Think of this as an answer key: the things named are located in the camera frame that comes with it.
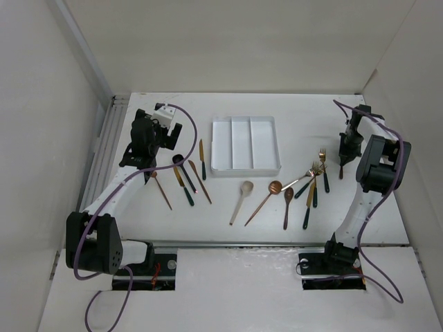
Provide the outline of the dark wooden fork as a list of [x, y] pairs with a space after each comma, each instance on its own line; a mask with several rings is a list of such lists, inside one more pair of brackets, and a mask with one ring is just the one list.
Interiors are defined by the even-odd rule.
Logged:
[[338, 177], [340, 180], [343, 180], [343, 165], [340, 165]]

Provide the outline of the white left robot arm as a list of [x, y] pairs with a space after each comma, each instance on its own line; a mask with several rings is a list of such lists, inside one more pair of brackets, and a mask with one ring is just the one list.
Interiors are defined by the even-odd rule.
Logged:
[[117, 220], [150, 179], [160, 148], [173, 150], [181, 124], [173, 123], [176, 110], [156, 104], [153, 114], [136, 111], [131, 141], [118, 164], [116, 175], [100, 196], [66, 220], [66, 264], [69, 268], [114, 275], [131, 265], [139, 274], [150, 273], [155, 264], [152, 245], [123, 241]]

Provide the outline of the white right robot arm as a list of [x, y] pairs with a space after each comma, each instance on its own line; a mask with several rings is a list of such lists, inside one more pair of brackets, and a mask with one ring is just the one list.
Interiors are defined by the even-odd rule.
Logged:
[[356, 169], [356, 194], [342, 224], [325, 244], [320, 256], [322, 267], [331, 273], [350, 268], [359, 259], [361, 231], [374, 212], [401, 185], [411, 152], [411, 144], [388, 128], [383, 116], [368, 105], [350, 107], [346, 130], [340, 134], [340, 166], [359, 157]]

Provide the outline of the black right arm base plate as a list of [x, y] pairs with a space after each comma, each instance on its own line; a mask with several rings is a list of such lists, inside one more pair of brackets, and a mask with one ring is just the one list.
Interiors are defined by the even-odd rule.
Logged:
[[365, 280], [359, 276], [359, 260], [357, 266], [327, 261], [323, 252], [302, 252], [298, 258], [296, 271], [302, 277], [304, 291], [366, 290]]

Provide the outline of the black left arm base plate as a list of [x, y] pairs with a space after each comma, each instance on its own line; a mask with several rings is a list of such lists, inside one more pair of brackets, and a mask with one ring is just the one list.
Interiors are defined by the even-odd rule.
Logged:
[[133, 291], [174, 291], [178, 254], [176, 248], [155, 248], [152, 243], [124, 245], [121, 269], [113, 276], [113, 291], [123, 291], [129, 286], [132, 270]]

